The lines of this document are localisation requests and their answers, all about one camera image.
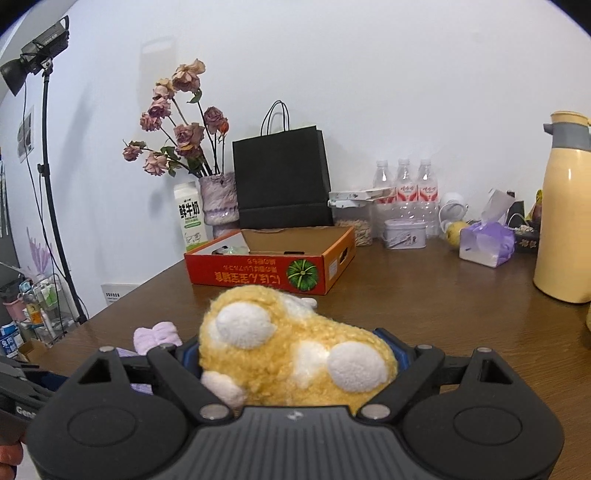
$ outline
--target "studio light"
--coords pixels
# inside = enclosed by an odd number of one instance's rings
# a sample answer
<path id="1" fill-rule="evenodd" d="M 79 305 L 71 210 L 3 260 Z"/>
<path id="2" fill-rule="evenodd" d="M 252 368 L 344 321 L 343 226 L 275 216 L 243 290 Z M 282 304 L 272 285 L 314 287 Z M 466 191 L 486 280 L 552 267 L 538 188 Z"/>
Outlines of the studio light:
<path id="1" fill-rule="evenodd" d="M 45 30 L 21 50 L 21 56 L 0 67 L 0 73 L 14 96 L 21 90 L 29 73 L 36 75 L 47 68 L 48 61 L 56 58 L 68 46 L 70 20 L 62 18 Z"/>
<path id="2" fill-rule="evenodd" d="M 63 267 L 64 278 L 72 294 L 74 305 L 78 310 L 77 321 L 82 324 L 87 321 L 80 298 L 76 293 L 74 281 L 66 261 L 64 246 L 61 243 L 60 231 L 57 226 L 56 208 L 53 202 L 51 191 L 51 180 L 49 161 L 47 158 L 47 90 L 49 87 L 49 76 L 53 72 L 53 59 L 68 47 L 70 20 L 66 15 L 58 23 L 45 30 L 35 40 L 29 42 L 21 50 L 21 56 L 17 59 L 6 62 L 0 67 L 0 73 L 14 96 L 21 90 L 29 73 L 36 75 L 43 70 L 43 107 L 41 113 L 41 139 L 43 143 L 43 164 L 37 166 L 37 170 L 45 180 L 45 191 L 47 195 L 47 208 L 51 219 L 53 236 L 56 241 L 57 253 Z"/>

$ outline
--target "pink bow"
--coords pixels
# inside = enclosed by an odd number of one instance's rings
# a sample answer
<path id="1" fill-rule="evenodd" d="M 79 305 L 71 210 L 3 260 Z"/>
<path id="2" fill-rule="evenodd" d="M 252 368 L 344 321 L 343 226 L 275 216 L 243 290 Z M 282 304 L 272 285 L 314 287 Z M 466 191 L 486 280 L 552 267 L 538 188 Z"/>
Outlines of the pink bow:
<path id="1" fill-rule="evenodd" d="M 148 350 L 163 343 L 173 343 L 176 346 L 183 344 L 172 322 L 160 322 L 152 328 L 138 328 L 134 332 L 134 348 L 140 355 L 145 355 Z"/>

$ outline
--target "purple vase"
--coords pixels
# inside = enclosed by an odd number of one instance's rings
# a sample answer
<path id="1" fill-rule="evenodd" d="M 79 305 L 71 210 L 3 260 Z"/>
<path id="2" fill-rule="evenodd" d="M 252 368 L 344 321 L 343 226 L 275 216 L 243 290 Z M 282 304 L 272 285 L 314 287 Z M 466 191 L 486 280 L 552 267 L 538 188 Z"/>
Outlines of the purple vase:
<path id="1" fill-rule="evenodd" d="M 238 198 L 234 172 L 199 179 L 205 223 L 213 227 L 217 238 L 228 230 L 238 228 Z"/>

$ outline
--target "milk carton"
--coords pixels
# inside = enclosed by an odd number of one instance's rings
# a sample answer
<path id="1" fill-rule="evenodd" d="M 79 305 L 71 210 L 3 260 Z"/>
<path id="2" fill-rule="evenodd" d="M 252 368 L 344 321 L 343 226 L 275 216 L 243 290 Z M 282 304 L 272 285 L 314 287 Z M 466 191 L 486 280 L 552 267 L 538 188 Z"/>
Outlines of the milk carton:
<path id="1" fill-rule="evenodd" d="M 174 198 L 177 201 L 185 250 L 188 252 L 208 241 L 203 222 L 203 202 L 194 181 L 175 185 Z"/>

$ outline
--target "bag handle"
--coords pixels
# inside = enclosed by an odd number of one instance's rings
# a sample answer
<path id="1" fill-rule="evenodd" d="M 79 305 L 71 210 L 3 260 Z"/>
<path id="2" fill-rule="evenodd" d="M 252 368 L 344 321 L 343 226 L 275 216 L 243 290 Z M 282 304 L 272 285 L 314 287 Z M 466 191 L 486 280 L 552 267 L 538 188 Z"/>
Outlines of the bag handle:
<path id="1" fill-rule="evenodd" d="M 262 129 L 265 126 L 265 121 L 267 122 L 267 135 L 269 135 L 269 129 L 271 128 L 271 119 L 273 117 L 272 113 L 277 105 L 281 105 L 281 110 L 283 112 L 283 131 L 284 132 L 286 131 L 285 130 L 285 119 L 286 118 L 287 118 L 287 130 L 290 129 L 290 111 L 287 109 L 287 105 L 285 103 L 283 103 L 283 101 L 276 100 L 275 103 L 273 103 L 273 105 L 271 105 L 271 108 L 269 108 L 269 111 L 265 115 L 265 118 L 262 120 L 261 137 L 262 137 Z"/>

